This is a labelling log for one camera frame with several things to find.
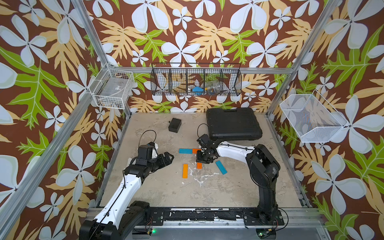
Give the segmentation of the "teal block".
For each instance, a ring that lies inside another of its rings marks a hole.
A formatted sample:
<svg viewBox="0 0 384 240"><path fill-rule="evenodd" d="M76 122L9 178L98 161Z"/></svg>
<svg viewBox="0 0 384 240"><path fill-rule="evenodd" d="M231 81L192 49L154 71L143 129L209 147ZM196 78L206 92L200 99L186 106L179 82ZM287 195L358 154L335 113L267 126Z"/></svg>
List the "teal block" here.
<svg viewBox="0 0 384 240"><path fill-rule="evenodd" d="M193 149L179 149L179 154L193 154Z"/></svg>
<svg viewBox="0 0 384 240"><path fill-rule="evenodd" d="M226 168L224 167L224 165L221 161L216 161L216 165L223 175L228 173L228 171L226 170Z"/></svg>

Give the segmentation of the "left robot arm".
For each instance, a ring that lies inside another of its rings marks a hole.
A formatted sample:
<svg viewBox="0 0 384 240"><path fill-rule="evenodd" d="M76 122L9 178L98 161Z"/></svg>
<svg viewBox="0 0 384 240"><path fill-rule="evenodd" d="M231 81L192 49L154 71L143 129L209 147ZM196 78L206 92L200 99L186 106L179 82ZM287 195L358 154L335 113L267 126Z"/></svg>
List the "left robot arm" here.
<svg viewBox="0 0 384 240"><path fill-rule="evenodd" d="M172 164L174 156L168 152L150 151L131 159L123 170L123 179L106 206L91 221L84 221L80 240L124 240L140 223L150 221L150 204L131 200L144 180L152 173Z"/></svg>

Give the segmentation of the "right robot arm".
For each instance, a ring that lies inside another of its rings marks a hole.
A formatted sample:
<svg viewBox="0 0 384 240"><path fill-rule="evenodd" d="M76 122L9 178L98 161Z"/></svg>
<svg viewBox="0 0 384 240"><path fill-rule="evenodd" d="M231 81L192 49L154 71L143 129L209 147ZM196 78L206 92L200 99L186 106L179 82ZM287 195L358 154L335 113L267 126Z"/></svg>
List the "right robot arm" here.
<svg viewBox="0 0 384 240"><path fill-rule="evenodd" d="M251 180L259 188L259 203L256 212L245 220L246 224L255 220L260 225L284 225L276 201L276 183L281 167L266 146L259 144L246 147L220 140L213 141L206 134L199 137L197 142L201 146L197 151L198 163L210 164L219 157L226 157L247 164Z"/></svg>

